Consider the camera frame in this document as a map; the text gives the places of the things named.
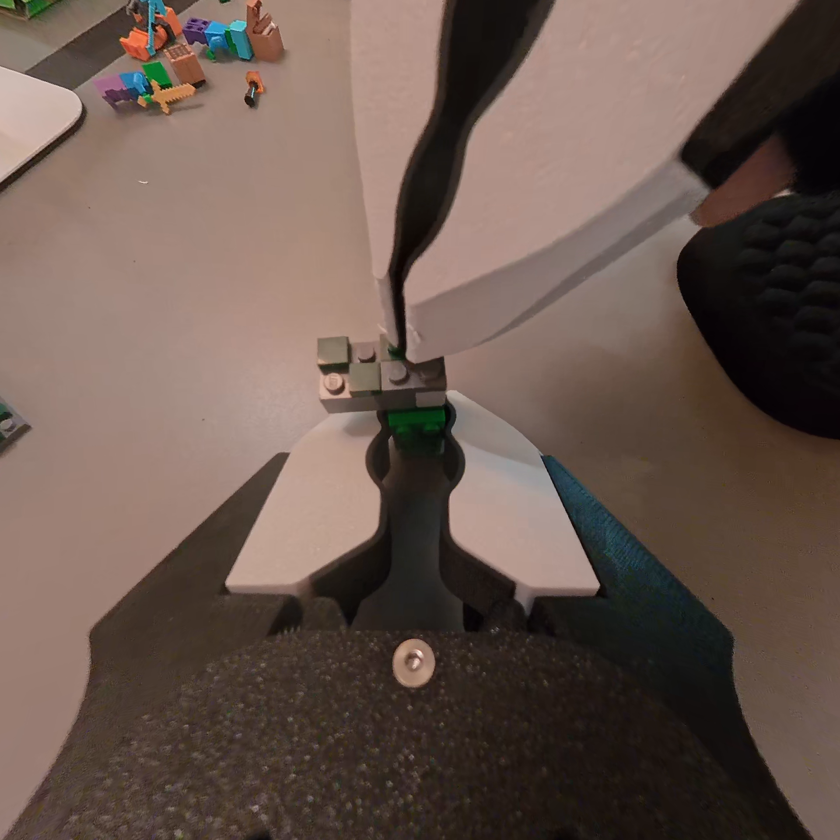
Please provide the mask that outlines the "black quilted wrist rest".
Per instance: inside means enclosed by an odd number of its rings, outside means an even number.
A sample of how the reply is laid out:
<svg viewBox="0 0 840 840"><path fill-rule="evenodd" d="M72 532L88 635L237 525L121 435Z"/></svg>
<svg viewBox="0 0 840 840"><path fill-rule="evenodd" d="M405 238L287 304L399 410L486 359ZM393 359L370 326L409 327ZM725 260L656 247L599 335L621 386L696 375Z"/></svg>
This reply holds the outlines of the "black quilted wrist rest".
<svg viewBox="0 0 840 840"><path fill-rule="evenodd" d="M679 293L738 391L794 430L839 438L838 170L715 227L676 263Z"/></svg>

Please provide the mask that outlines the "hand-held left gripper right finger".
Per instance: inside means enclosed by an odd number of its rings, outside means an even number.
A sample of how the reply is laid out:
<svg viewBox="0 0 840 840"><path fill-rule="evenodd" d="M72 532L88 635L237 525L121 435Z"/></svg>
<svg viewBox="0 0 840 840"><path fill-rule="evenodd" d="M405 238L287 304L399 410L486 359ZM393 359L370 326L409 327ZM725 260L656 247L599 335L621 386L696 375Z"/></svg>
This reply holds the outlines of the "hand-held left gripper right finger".
<svg viewBox="0 0 840 840"><path fill-rule="evenodd" d="M599 581L537 447L459 392L448 402L465 461L448 501L455 546L511 581L516 598L596 595Z"/></svg>

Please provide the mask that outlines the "white lamp base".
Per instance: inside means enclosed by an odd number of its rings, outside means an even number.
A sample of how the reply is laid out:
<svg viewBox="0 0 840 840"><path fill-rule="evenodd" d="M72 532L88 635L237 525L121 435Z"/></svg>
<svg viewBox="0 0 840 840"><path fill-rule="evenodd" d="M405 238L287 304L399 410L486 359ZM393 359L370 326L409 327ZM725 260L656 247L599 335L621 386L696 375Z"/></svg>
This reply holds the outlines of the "white lamp base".
<svg viewBox="0 0 840 840"><path fill-rule="evenodd" d="M2 67L1 189L68 140L85 116L74 91Z"/></svg>

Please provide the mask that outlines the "bright green corner plate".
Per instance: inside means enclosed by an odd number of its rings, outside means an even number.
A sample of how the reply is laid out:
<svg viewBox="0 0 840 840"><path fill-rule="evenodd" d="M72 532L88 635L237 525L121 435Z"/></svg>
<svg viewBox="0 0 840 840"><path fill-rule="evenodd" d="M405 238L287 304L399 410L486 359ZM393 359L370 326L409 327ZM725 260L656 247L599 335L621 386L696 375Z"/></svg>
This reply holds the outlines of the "bright green corner plate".
<svg viewBox="0 0 840 840"><path fill-rule="evenodd" d="M385 417L392 437L400 445L438 439L444 433L447 423L443 406L391 410L385 413Z"/></svg>

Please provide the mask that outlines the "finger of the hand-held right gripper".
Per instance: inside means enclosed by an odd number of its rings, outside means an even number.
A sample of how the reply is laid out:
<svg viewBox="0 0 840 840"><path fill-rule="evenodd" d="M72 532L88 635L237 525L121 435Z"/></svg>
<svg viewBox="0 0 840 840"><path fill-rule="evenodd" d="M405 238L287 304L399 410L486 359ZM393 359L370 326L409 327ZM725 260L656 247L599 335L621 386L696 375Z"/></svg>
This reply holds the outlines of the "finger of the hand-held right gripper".
<svg viewBox="0 0 840 840"><path fill-rule="evenodd" d="M553 2L491 80L452 14L436 129L441 216L403 287L405 353L515 329L693 211L692 131L795 2Z"/></svg>
<svg viewBox="0 0 840 840"><path fill-rule="evenodd" d="M392 340L453 340L455 309L419 276L455 197L445 113L452 2L352 2L353 120L372 274Z"/></svg>

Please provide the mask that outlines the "small grey green brick assembly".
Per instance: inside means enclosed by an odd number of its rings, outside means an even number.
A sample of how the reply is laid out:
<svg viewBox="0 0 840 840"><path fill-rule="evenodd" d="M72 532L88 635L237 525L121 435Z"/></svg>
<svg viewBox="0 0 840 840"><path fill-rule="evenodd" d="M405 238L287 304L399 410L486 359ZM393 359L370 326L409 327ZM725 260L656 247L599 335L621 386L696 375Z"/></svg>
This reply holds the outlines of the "small grey green brick assembly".
<svg viewBox="0 0 840 840"><path fill-rule="evenodd" d="M317 342L318 395L328 413L412 411L446 403L442 357L412 362L386 336L354 342L347 336Z"/></svg>

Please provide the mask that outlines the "pile of colourful brick figures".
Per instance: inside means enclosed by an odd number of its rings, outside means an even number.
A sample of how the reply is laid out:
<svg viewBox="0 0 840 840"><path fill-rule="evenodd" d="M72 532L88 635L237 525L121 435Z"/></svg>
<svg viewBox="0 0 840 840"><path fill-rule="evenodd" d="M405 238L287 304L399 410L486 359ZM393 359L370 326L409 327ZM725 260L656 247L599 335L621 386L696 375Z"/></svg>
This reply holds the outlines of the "pile of colourful brick figures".
<svg viewBox="0 0 840 840"><path fill-rule="evenodd" d="M138 66L100 77L93 86L113 110L159 109L164 115L207 84L202 60L219 57L244 62L277 62L285 51L279 26L260 1L248 1L244 19L222 23L189 17L184 23L161 1L131 1L129 34L120 39Z"/></svg>

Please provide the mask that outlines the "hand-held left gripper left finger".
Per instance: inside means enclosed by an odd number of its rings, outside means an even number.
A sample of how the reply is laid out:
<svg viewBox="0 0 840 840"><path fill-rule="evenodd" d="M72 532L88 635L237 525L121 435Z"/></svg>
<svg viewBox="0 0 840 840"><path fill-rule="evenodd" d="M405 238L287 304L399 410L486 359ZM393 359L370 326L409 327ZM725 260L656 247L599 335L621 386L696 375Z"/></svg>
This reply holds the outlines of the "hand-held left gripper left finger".
<svg viewBox="0 0 840 840"><path fill-rule="evenodd" d="M379 421L321 421L292 448L225 586L307 594L316 575L372 539L382 494L366 463Z"/></svg>

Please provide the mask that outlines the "person's right hand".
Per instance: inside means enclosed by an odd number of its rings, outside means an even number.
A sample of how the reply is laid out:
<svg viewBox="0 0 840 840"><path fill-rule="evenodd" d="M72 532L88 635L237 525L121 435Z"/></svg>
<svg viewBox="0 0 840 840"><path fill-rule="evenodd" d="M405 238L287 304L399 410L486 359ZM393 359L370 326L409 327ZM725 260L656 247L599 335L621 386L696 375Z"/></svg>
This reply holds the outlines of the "person's right hand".
<svg viewBox="0 0 840 840"><path fill-rule="evenodd" d="M690 211L700 228L732 221L748 210L795 188L799 166L781 126L766 136L749 136L721 159L698 166L707 194Z"/></svg>

